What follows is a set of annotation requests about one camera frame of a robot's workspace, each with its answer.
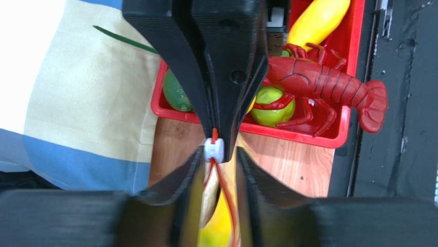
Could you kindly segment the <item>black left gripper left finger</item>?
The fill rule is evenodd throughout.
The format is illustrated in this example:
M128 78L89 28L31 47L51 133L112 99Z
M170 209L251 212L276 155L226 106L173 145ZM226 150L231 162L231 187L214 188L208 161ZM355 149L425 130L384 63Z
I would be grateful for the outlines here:
M1 193L1 246L197 246L204 149L136 196L120 191Z

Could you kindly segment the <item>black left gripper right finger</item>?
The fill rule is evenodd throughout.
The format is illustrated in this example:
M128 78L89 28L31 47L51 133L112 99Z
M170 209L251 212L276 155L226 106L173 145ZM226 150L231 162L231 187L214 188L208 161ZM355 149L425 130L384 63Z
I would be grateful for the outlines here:
M242 246L437 246L437 207L412 198L310 198L236 149Z

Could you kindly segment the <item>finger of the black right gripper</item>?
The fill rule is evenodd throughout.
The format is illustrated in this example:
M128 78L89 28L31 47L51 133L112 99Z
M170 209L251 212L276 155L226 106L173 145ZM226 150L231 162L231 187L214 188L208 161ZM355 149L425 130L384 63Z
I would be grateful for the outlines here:
M191 102L205 136L217 130L227 162L268 70L266 2L194 1L191 13L205 45L204 82Z
M159 53L188 96L207 138L215 127L205 43L192 1L124 0L122 15Z

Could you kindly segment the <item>clear orange zip top bag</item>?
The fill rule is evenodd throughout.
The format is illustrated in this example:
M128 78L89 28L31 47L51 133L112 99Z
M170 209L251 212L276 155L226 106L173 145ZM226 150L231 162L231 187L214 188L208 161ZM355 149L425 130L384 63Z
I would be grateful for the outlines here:
M212 218L221 192L224 193L230 218L233 241L239 239L241 243L240 221L238 214L238 203L236 196L236 154L227 163L218 164L211 167L210 163L205 163L204 191L202 195L202 206L200 214L200 229L204 228Z

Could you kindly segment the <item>yellow toy banana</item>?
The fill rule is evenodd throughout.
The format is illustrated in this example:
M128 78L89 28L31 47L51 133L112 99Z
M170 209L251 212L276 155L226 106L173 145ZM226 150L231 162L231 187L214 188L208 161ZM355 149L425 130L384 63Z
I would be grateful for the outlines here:
M239 239L235 238L232 241L231 237L230 213L224 193L221 192L212 218L207 225L199 231L197 246L239 246Z

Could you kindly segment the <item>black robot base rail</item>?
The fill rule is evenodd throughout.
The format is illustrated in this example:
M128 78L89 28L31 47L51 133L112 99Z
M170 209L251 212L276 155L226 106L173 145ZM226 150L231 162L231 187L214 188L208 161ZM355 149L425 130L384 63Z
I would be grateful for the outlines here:
M351 112L335 151L330 197L413 197L437 202L437 1L366 1L356 76L388 90L382 130Z

